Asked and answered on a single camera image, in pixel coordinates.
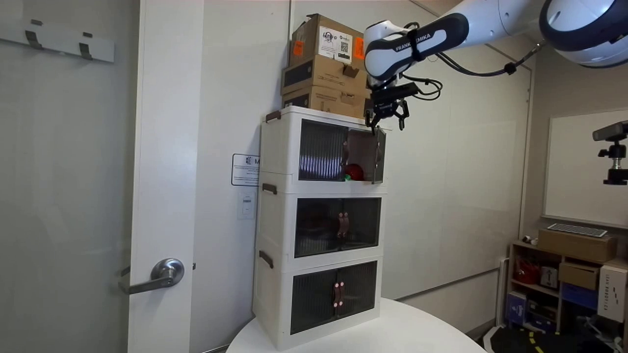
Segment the door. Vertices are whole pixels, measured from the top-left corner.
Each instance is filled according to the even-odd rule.
[[[0,351],[189,351],[203,2],[0,0],[6,18],[106,33],[116,63],[0,41]],[[183,280],[126,294],[161,259]]]

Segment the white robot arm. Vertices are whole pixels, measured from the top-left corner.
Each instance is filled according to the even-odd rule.
[[[407,69],[430,55],[491,43],[534,25],[566,59],[583,67],[615,67],[628,61],[628,0],[464,0],[436,22],[420,27],[373,24],[365,31],[371,114],[383,118],[409,116],[407,96],[416,84],[397,84]],[[501,73],[515,73],[522,63]]]

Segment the door frame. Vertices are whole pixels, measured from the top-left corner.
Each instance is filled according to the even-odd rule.
[[[173,288],[130,296],[130,353],[191,351],[204,0],[140,0],[132,284],[161,259]]]

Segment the storage shelf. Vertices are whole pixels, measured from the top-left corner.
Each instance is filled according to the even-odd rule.
[[[548,296],[554,296],[554,298],[560,298],[560,292],[558,292],[558,290],[552,290],[552,288],[546,288],[546,286],[528,284],[528,282],[520,282],[520,280],[513,280],[513,284],[524,286],[524,288],[528,288],[528,290],[536,290],[536,292],[542,292],[542,294],[548,294]]]

